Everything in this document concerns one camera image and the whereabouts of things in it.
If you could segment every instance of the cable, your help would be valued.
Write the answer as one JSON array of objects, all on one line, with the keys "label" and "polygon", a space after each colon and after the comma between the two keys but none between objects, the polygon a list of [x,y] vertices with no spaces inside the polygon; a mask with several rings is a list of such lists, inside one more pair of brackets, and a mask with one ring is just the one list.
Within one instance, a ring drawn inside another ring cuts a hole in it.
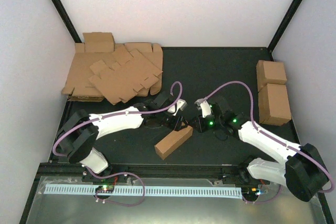
[{"label": "cable", "polygon": [[[172,91],[173,91],[173,88],[174,86],[176,86],[176,84],[178,84],[180,86],[180,92],[179,92],[179,95],[177,96],[176,100],[169,106],[163,108],[163,109],[159,109],[159,110],[154,110],[154,111],[129,111],[128,114],[154,114],[154,113],[160,113],[162,111],[166,111],[168,110],[171,106],[174,106],[175,104],[177,104],[178,100],[180,99],[181,95],[182,95],[182,84],[179,82],[179,81],[175,81],[172,86],[171,86],[171,94]],[[64,133],[56,142],[55,144],[53,145],[53,149],[52,149],[52,152],[54,155],[56,156],[63,156],[65,157],[66,155],[65,154],[62,154],[62,153],[58,153],[56,152],[56,147],[59,145],[60,142],[62,142],[63,139],[65,139],[68,135],[70,135],[72,132],[78,130],[79,128],[89,124],[89,123],[92,123],[92,122],[96,122],[96,121],[99,121],[99,120],[103,120],[103,119],[106,119],[106,118],[110,118],[112,116],[116,116],[116,115],[126,115],[126,112],[112,112],[110,114],[107,114],[107,115],[104,115],[103,117],[101,118],[94,118],[94,119],[91,119],[91,120],[88,120],[88,121],[85,121],[85,122],[82,122],[80,124],[78,124],[77,126],[73,127],[71,130],[67,131],[66,133]]]},{"label": "cable", "polygon": [[255,204],[255,205],[260,205],[260,204],[263,204],[263,203],[269,203],[269,202],[274,201],[275,199],[277,199],[277,198],[280,196],[280,194],[281,194],[281,192],[282,192],[282,189],[283,189],[283,187],[282,187],[282,185],[280,185],[277,194],[275,194],[274,197],[272,197],[272,198],[270,198],[270,199],[268,199],[268,200],[265,200],[265,201],[261,201],[261,202],[248,201],[248,200],[246,200],[246,199],[244,198],[244,196],[242,195],[242,197],[243,197],[243,201],[245,201],[246,204],[251,203],[251,204]]},{"label": "cable", "polygon": [[287,146],[285,143],[283,143],[282,141],[276,139],[275,137],[269,135],[268,133],[264,132],[263,130],[259,130],[258,126],[256,125],[256,122],[254,121],[254,117],[253,117],[253,105],[254,105],[254,102],[253,102],[253,95],[252,95],[252,92],[251,92],[251,89],[248,87],[248,85],[246,85],[245,83],[241,82],[241,81],[229,81],[221,86],[219,86],[217,89],[215,89],[212,93],[210,93],[208,96],[206,96],[204,98],[204,100],[207,100],[209,99],[211,96],[213,96],[216,92],[218,92],[221,88],[225,87],[225,86],[228,86],[230,84],[240,84],[240,85],[243,85],[249,95],[250,95],[250,101],[251,101],[251,107],[250,107],[250,117],[251,117],[251,122],[252,122],[252,125],[253,127],[258,130],[261,134],[263,134],[264,136],[267,136],[268,138],[272,139],[273,141],[277,142],[278,144],[281,144],[282,146],[292,150],[292,151],[295,151],[296,153],[300,154],[301,156],[305,157],[306,159],[308,159],[310,162],[312,162],[313,164],[315,164],[321,171],[323,171],[323,173],[327,176],[327,178],[329,179],[330,181],[330,188],[327,189],[327,190],[320,190],[319,192],[320,193],[330,193],[331,191],[333,191],[335,189],[335,181],[334,179],[331,177],[331,174],[321,165],[319,164],[316,160],[314,160],[313,158],[311,158],[310,156],[308,156],[307,154],[303,153],[302,151],[300,150],[297,150],[295,149],[294,147],[292,146]]},{"label": "cable", "polygon": [[133,176],[133,177],[137,178],[140,181],[141,186],[142,186],[141,199],[137,203],[126,204],[126,203],[120,203],[120,202],[113,201],[113,200],[100,199],[100,198],[98,198],[98,193],[102,192],[101,190],[97,191],[96,194],[94,195],[94,197],[96,198],[96,200],[100,200],[100,201],[103,201],[103,202],[108,202],[108,203],[116,204],[116,205],[123,206],[123,207],[135,207],[135,206],[138,206],[141,203],[143,203],[143,201],[145,200],[145,184],[144,184],[144,182],[142,181],[142,179],[138,175],[136,175],[134,173],[122,172],[122,173],[114,173],[114,174],[111,174],[109,176],[101,177],[101,176],[96,175],[89,167],[86,167],[86,169],[89,171],[89,173],[93,177],[98,178],[98,179],[112,178],[112,177],[116,177],[116,176],[119,176],[119,175],[130,175],[130,176]]}]

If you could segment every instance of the black tabletop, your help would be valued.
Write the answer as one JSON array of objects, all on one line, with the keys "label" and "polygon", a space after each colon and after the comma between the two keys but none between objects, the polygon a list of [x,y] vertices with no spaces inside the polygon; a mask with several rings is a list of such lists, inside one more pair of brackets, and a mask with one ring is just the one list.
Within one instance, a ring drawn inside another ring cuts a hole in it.
[{"label": "black tabletop", "polygon": [[[258,121],[258,93],[256,64],[258,60],[270,60],[265,48],[164,48],[162,90],[169,92],[176,80],[183,85],[182,99],[188,103],[185,116],[195,115],[194,102],[203,98],[221,84],[239,80],[246,83],[253,93],[254,116]],[[250,101],[243,86],[233,84],[223,88],[220,95],[237,113],[249,115]],[[107,113],[125,109],[134,103],[154,97],[136,97],[128,103],[112,105],[102,102],[73,102],[69,111],[72,115],[79,109],[88,113]],[[290,141],[295,141],[295,132],[290,123],[283,126],[263,125],[266,129]],[[239,164],[249,155],[272,160],[259,149],[229,137],[226,141],[217,139],[212,132],[198,133],[175,150],[164,161],[155,153],[154,145],[168,135],[169,129],[141,127],[104,136],[97,140],[95,148],[111,163],[127,164],[174,164],[174,165],[221,165]]]}]

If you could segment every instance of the white slotted strip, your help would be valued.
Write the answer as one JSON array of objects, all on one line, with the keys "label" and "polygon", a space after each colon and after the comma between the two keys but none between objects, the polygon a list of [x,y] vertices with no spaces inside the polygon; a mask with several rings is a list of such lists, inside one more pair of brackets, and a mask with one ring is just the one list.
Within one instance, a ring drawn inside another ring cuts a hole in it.
[{"label": "white slotted strip", "polygon": [[[94,195],[97,185],[46,185],[44,194]],[[179,187],[146,186],[145,195],[151,197],[210,197],[241,199],[241,189],[236,187]],[[142,186],[116,186],[112,193],[98,195],[141,196]]]}]

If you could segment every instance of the white wall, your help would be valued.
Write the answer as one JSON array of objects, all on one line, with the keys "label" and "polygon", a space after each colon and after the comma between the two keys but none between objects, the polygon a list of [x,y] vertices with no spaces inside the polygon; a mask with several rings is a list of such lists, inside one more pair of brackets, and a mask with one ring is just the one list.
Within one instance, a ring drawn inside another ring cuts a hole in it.
[{"label": "white wall", "polygon": [[64,108],[73,40],[50,0],[0,0],[0,223],[18,223]]},{"label": "white wall", "polygon": [[[293,120],[336,179],[336,0],[303,0],[274,58],[284,61]],[[336,191],[326,194],[336,219]]]},{"label": "white wall", "polygon": [[62,0],[78,33],[162,46],[268,46],[292,0]]}]

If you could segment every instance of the black post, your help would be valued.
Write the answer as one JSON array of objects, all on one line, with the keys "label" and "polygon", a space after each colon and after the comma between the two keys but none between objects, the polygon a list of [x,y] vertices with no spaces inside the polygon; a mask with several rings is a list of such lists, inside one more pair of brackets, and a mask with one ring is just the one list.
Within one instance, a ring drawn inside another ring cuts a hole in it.
[{"label": "black post", "polygon": [[299,8],[299,5],[301,4],[302,0],[293,0],[292,3],[290,4],[284,18],[282,19],[280,26],[278,27],[276,33],[273,36],[273,39],[271,43],[268,46],[268,51],[273,52],[275,49],[277,43],[279,42],[280,38],[284,34],[289,22],[293,18],[296,10]]},{"label": "black post", "polygon": [[74,25],[71,22],[70,17],[68,16],[67,12],[65,11],[65,8],[61,2],[61,0],[51,0],[56,7],[56,10],[58,11],[58,14],[61,16],[64,24],[66,25],[69,33],[71,34],[73,40],[75,43],[81,43],[81,39],[78,36],[78,33],[74,27]]}]

